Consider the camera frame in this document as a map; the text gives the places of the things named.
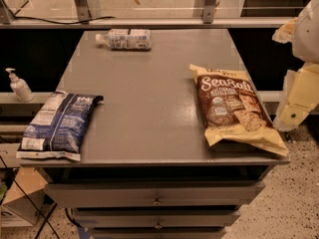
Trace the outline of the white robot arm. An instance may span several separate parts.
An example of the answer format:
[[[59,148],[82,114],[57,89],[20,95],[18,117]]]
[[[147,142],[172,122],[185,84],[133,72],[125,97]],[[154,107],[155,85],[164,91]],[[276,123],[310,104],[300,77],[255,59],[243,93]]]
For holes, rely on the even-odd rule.
[[[293,56],[304,62],[297,72],[287,71],[273,122],[276,129],[291,131],[319,105],[319,0],[311,0],[275,31],[272,40],[290,42]]]

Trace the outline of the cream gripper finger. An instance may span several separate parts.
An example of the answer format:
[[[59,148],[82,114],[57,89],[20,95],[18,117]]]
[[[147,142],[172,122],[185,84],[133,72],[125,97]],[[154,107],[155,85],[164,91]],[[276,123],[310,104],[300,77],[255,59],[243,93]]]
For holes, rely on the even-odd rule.
[[[278,28],[272,35],[272,40],[281,43],[292,43],[294,40],[294,30],[297,18],[293,18]]]
[[[319,105],[319,65],[305,63],[297,72],[288,70],[273,125],[291,131]]]

